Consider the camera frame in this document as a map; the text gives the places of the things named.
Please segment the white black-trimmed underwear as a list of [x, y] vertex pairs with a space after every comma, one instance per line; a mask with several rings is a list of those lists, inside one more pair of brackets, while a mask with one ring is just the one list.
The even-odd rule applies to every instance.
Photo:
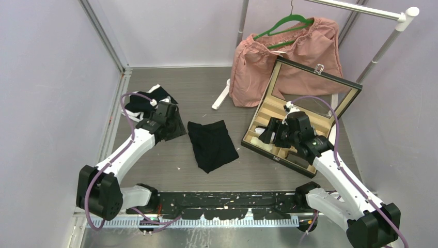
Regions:
[[261, 135], [263, 135], [264, 133], [267, 132], [267, 129], [266, 129], [265, 127], [256, 127], [256, 128], [255, 128], [255, 132], [256, 132], [259, 136], [261, 136]]

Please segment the plain black underwear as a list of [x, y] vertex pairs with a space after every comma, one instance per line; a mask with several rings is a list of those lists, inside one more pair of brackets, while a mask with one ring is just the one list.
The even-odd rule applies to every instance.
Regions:
[[239, 158], [223, 120], [207, 125], [189, 121], [187, 129], [197, 165], [205, 173]]

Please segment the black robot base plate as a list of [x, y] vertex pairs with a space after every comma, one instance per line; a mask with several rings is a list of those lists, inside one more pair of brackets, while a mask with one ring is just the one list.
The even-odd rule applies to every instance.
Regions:
[[160, 192], [147, 206], [137, 207], [144, 214], [173, 220], [241, 220], [252, 213], [256, 220], [288, 219], [290, 214], [314, 211], [299, 205], [294, 192]]

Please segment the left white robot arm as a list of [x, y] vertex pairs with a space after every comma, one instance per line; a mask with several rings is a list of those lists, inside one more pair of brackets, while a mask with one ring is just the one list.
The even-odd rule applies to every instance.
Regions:
[[160, 204], [157, 189], [143, 183], [121, 188], [120, 183], [133, 165], [157, 143], [185, 134], [178, 106], [159, 102], [149, 117], [137, 123], [133, 133], [108, 158], [80, 170], [76, 206], [106, 221], [111, 221], [124, 209], [155, 212]]

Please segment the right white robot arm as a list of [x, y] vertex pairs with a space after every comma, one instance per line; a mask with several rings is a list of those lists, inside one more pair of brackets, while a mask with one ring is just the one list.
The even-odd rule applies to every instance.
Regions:
[[353, 247], [384, 247], [402, 237], [399, 208], [381, 201], [351, 173], [337, 147], [315, 132], [305, 112], [290, 112], [285, 119], [272, 117], [256, 132], [265, 144], [295, 148], [299, 157], [322, 173], [341, 197], [336, 199], [309, 182], [295, 190], [299, 210], [322, 212], [346, 232]]

